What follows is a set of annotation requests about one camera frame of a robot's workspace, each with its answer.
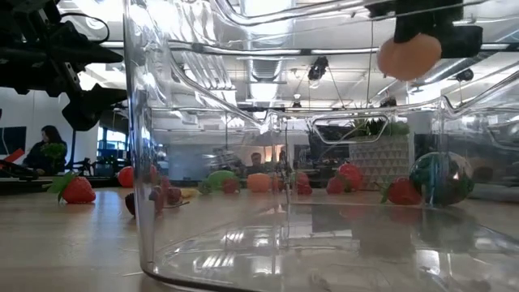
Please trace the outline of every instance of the clear plastic bin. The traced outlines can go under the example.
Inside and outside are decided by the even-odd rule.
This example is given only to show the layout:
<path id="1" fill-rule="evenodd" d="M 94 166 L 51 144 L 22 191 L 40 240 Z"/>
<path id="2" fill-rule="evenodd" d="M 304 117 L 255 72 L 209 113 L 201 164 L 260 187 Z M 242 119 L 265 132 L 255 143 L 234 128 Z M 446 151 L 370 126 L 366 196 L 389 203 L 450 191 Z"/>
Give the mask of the clear plastic bin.
<path id="1" fill-rule="evenodd" d="M 504 212 L 496 200 L 519 199 L 518 73 L 469 101 L 436 94 L 389 107 L 256 99 L 245 110 L 232 94 L 232 66 L 255 74 L 249 94 L 271 97 L 287 60 L 375 66 L 394 15 L 370 22 L 364 6 L 382 2 L 127 1 L 145 273 L 191 290 L 519 290 L 519 227 L 491 218 Z M 517 5 L 496 3 L 464 1 L 457 20 L 481 23 L 487 54 L 512 42 L 497 32 Z M 339 27 L 344 36 L 331 37 Z M 278 79 L 263 82 L 266 71 Z M 490 215 L 473 198 L 490 200 Z"/>

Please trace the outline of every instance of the light fixture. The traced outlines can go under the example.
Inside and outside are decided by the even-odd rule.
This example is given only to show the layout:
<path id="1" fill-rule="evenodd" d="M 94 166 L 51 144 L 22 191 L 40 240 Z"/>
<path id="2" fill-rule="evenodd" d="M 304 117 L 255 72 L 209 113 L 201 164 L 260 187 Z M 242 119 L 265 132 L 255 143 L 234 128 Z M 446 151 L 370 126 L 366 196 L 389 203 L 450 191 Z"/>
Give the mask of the light fixture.
<path id="1" fill-rule="evenodd" d="M 252 99 L 255 101 L 270 101 L 276 98 L 277 84 L 257 83 L 249 87 Z"/>

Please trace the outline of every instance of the green plant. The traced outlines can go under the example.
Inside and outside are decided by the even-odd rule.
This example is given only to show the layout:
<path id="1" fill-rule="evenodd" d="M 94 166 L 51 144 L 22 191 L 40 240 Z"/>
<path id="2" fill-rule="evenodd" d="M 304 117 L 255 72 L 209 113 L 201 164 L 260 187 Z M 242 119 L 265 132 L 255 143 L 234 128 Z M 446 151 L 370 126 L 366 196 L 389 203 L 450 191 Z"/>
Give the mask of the green plant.
<path id="1" fill-rule="evenodd" d="M 66 146 L 61 143 L 49 143 L 41 146 L 43 155 L 51 160 L 53 169 L 57 169 L 66 155 Z"/>

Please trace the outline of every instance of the cable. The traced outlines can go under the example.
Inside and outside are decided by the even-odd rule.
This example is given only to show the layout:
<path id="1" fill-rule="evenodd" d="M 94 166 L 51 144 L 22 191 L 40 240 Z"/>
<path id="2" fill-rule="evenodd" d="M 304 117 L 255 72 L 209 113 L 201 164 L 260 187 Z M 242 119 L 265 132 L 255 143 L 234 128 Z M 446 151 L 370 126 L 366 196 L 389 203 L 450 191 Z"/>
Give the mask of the cable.
<path id="1" fill-rule="evenodd" d="M 373 48 L 373 21 L 371 21 L 371 45 L 370 48 Z M 366 108 L 370 104 L 370 83 L 371 83 L 371 59 L 373 56 L 373 52 L 370 52 L 370 61 L 369 61 L 369 67 L 367 69 L 367 92 L 366 92 Z"/>
<path id="2" fill-rule="evenodd" d="M 93 17 L 93 16 L 90 16 L 90 15 L 87 15 L 87 14 L 84 14 L 84 13 L 79 13 L 79 12 L 67 12 L 67 13 L 63 13 L 61 15 L 62 18 L 63 17 L 67 17 L 67 16 L 86 17 L 86 18 L 89 18 L 89 19 L 94 19 L 96 21 L 99 21 L 100 23 L 105 25 L 105 27 L 106 27 L 106 36 L 105 36 L 105 38 L 103 38 L 100 41 L 92 41 L 92 42 L 97 43 L 97 44 L 102 44 L 102 43 L 104 43 L 105 41 L 107 41 L 110 38 L 110 28 L 108 27 L 108 24 L 103 19 L 100 19 L 100 18 L 97 18 L 97 17 Z"/>
<path id="3" fill-rule="evenodd" d="M 337 91 L 337 95 L 339 96 L 339 100 L 342 103 L 342 108 L 345 109 L 346 106 L 344 105 L 344 101 L 342 100 L 341 94 L 339 93 L 339 88 L 337 88 L 337 84 L 335 83 L 335 78 L 333 78 L 332 68 L 330 68 L 330 66 L 328 66 L 328 70 L 330 71 L 330 76 L 332 76 L 332 82 L 333 82 L 333 86 L 335 86 L 335 91 Z"/>

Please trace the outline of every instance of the person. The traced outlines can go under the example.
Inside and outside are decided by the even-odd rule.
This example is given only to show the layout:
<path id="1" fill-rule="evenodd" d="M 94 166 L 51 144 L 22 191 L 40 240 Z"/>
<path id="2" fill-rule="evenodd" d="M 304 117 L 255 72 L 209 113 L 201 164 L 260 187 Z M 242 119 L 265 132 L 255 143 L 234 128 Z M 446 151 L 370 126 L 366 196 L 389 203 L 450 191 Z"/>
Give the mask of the person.
<path id="1" fill-rule="evenodd" d="M 247 175 L 262 174 L 265 172 L 264 166 L 261 164 L 261 154 L 254 152 L 251 155 L 252 166 L 247 167 Z"/>
<path id="2" fill-rule="evenodd" d="M 41 129 L 41 141 L 32 146 L 24 159 L 24 166 L 34 169 L 39 175 L 53 175 L 65 168 L 66 143 L 55 126 Z"/>

